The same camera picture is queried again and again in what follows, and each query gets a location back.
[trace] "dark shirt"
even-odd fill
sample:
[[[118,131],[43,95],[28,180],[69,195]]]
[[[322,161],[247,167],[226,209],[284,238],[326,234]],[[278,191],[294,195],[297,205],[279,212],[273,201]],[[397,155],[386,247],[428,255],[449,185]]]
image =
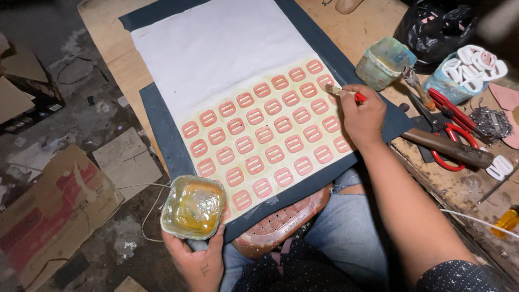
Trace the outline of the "dark shirt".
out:
[[[460,260],[447,261],[425,272],[418,292],[498,292],[480,267]],[[233,291],[346,291],[359,286],[321,251],[303,240],[293,240],[280,262],[270,254],[243,267]]]

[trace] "jeans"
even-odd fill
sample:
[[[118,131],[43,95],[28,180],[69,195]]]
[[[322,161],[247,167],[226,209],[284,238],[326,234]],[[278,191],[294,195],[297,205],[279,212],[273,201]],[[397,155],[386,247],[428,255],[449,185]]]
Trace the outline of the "jeans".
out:
[[[387,258],[366,195],[339,194],[359,183],[369,181],[365,168],[357,165],[335,179],[330,200],[304,240],[328,256],[363,290],[389,291]],[[220,292],[227,292],[240,278],[242,267],[254,261],[242,256],[231,243],[224,246],[223,260]]]

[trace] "wooden hammer handle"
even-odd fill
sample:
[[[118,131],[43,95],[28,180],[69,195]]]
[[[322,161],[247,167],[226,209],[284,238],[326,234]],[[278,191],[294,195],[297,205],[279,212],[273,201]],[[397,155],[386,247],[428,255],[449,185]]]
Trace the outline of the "wooden hammer handle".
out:
[[[448,138],[427,133],[417,128],[403,133],[400,137],[421,144],[431,150],[441,152],[464,164],[486,169],[494,161],[494,155],[483,150],[455,142]]]

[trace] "black plastic bag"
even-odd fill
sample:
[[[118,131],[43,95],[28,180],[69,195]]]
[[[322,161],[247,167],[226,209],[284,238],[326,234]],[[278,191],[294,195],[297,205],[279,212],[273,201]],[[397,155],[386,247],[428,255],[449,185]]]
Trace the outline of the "black plastic bag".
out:
[[[418,61],[419,74],[431,74],[450,53],[466,45],[475,33],[477,16],[468,5],[454,1],[418,0],[409,7],[394,33]]]

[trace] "wooden workbench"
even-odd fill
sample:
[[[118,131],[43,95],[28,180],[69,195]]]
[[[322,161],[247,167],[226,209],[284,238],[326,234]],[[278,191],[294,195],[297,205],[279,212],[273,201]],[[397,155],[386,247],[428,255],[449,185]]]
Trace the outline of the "wooden workbench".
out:
[[[78,5],[78,9],[104,61],[135,111],[151,143],[155,146],[162,164],[167,169],[160,150],[156,146],[156,140],[139,94],[139,90],[153,82],[153,79],[139,52],[135,49],[130,33],[123,29],[117,19],[152,2],[154,0],[84,0]],[[370,44],[383,37],[392,36],[407,10],[407,6],[399,0],[364,0],[353,13],[341,15],[335,11],[334,3],[324,7],[320,0],[296,0],[296,2],[353,64],[361,59]],[[400,82],[384,89],[382,94],[396,105],[402,102],[410,104],[404,94],[406,91],[406,85]],[[499,109],[488,89],[481,96],[484,97],[483,105],[489,106],[491,109]],[[472,105],[477,105],[479,96],[474,99],[475,102],[472,102]],[[414,108],[411,108],[407,114],[409,116],[418,115]],[[497,182],[484,170],[450,172],[436,163],[423,163],[417,147],[401,138],[393,140],[392,146],[415,179],[446,208],[494,223],[512,204],[519,204],[517,193],[519,185],[514,183],[514,181],[519,182],[519,172],[499,188],[489,200],[476,206],[475,202]],[[517,150],[509,148],[502,142],[488,149],[511,161],[519,158]],[[501,241],[482,224],[458,218],[457,220],[485,252],[519,283],[519,253],[516,250],[519,247],[519,241],[511,238]]]

